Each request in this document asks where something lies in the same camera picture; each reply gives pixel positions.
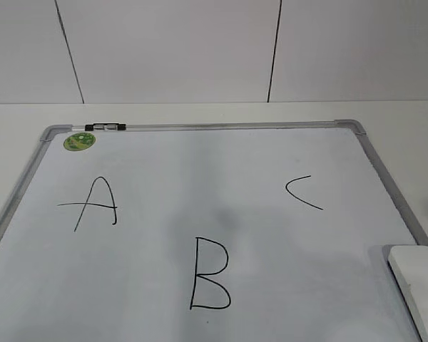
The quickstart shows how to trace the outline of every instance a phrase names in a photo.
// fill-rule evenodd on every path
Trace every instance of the white table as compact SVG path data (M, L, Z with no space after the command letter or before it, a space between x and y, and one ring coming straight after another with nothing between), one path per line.
M428 234L428 101L0 105L0 209L48 125L248 123L345 118L363 124Z

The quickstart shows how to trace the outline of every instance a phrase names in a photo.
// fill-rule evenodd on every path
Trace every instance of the whiteboard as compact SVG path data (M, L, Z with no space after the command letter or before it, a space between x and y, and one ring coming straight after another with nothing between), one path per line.
M0 342L418 341L384 257L415 240L350 129L71 134L1 239Z

